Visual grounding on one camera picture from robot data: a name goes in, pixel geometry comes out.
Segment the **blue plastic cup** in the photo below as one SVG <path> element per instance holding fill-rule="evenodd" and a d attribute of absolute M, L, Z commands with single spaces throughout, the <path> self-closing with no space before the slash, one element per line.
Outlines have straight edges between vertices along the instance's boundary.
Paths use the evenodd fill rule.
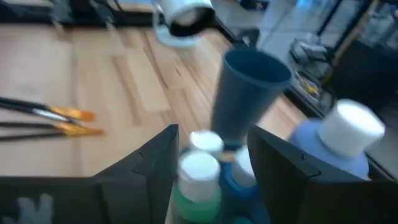
<path fill-rule="evenodd" d="M 229 49 L 224 54 L 211 130 L 226 145 L 240 145 L 250 125 L 260 120 L 291 78 L 287 66 L 273 56 L 248 47 Z"/>

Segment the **paintbrush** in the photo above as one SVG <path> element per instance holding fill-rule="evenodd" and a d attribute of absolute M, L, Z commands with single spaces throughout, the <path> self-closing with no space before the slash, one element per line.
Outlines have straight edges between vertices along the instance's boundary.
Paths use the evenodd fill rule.
<path fill-rule="evenodd" d="M 83 111 L 75 108 L 61 108 L 5 97 L 0 97 L 0 107 L 67 122 L 72 121 L 72 119 L 92 122 L 95 118 L 94 113 L 91 111 Z"/>
<path fill-rule="evenodd" d="M 38 134 L 21 134 L 21 135 L 5 135 L 0 136 L 0 142 L 2 141 L 17 141 L 26 139 L 37 139 L 37 138 L 52 138 L 52 137 L 78 137 L 85 135 L 97 135 L 103 134 L 102 129 L 88 128 L 71 123 L 23 123 L 23 122 L 0 122 L 0 128 L 33 128 L 33 129 L 48 129 L 51 132 L 38 133 Z"/>

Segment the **wooden table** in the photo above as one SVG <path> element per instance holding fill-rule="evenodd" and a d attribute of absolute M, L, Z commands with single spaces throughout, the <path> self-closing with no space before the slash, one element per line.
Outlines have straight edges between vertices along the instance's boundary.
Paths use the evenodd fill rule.
<path fill-rule="evenodd" d="M 209 128 L 228 47 L 212 30 L 202 33 L 193 49 L 171 49 L 158 43 L 151 29 L 82 29 L 60 39 L 50 27 L 0 26 L 1 96 L 92 110 L 96 121 L 85 125 L 106 131 L 2 142 L 0 175 L 91 176 L 173 123 L 180 125 L 180 145 L 186 146 L 190 132 Z M 0 110 L 0 119 L 38 118 Z M 281 96 L 259 126 L 286 138 L 303 119 Z"/>

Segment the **bottle cap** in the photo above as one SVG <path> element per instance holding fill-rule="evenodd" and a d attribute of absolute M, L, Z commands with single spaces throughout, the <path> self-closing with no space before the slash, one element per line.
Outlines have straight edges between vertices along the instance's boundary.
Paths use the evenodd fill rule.
<path fill-rule="evenodd" d="M 247 146 L 243 146 L 236 152 L 231 175 L 232 179 L 241 187 L 253 187 L 257 184 Z"/>
<path fill-rule="evenodd" d="M 212 155 L 203 151 L 188 152 L 180 159 L 178 189 L 192 202 L 208 202 L 215 196 L 220 170 Z"/>
<path fill-rule="evenodd" d="M 339 100 L 318 129 L 322 142 L 336 154 L 354 158 L 383 137 L 386 126 L 367 107 L 353 100 Z"/>
<path fill-rule="evenodd" d="M 194 131 L 189 135 L 190 149 L 201 150 L 210 153 L 216 159 L 220 159 L 224 149 L 224 142 L 214 131 Z"/>

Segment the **paintbrush handle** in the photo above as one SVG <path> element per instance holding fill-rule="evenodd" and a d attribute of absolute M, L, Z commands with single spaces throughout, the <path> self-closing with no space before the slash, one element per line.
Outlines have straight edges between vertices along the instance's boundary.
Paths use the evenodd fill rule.
<path fill-rule="evenodd" d="M 1 102 L 1 101 L 0 101 L 0 108 L 19 111 L 19 112 L 23 112 L 23 113 L 34 114 L 34 112 L 32 111 L 32 108 L 28 108 L 26 106 L 21 106 L 21 105 L 5 103 L 5 102 Z"/>
<path fill-rule="evenodd" d="M 38 108 L 28 108 L 26 106 L 13 105 L 13 104 L 3 103 L 3 102 L 0 102 L 0 108 L 23 112 L 23 113 L 28 113 L 28 114 L 34 114 L 34 115 L 38 115 L 38 116 L 43 116 L 45 118 L 54 119 L 57 121 L 70 122 L 70 120 L 68 118 L 66 118 L 62 115 L 50 112 L 48 110 L 42 110 L 42 109 L 38 109 Z"/>
<path fill-rule="evenodd" d="M 27 122 L 13 122 L 5 121 L 0 122 L 0 128 L 43 128 L 43 129 L 56 129 L 52 124 L 45 123 L 27 123 Z"/>
<path fill-rule="evenodd" d="M 42 110 L 48 109 L 48 107 L 44 104 L 34 103 L 34 102 L 29 102 L 29 101 L 24 101 L 24 100 L 16 100 L 16 99 L 5 98 L 5 97 L 0 97 L 0 103 L 8 103 L 8 104 L 12 104 L 12 105 L 26 106 L 29 108 L 37 108 L 37 109 L 42 109 Z"/>
<path fill-rule="evenodd" d="M 43 134 L 24 134 L 15 136 L 0 136 L 0 142 L 5 141 L 20 141 L 20 140 L 30 140 L 30 139 L 40 139 L 40 138 L 54 138 L 54 137 L 66 137 L 62 132 L 54 133 L 43 133 Z"/>

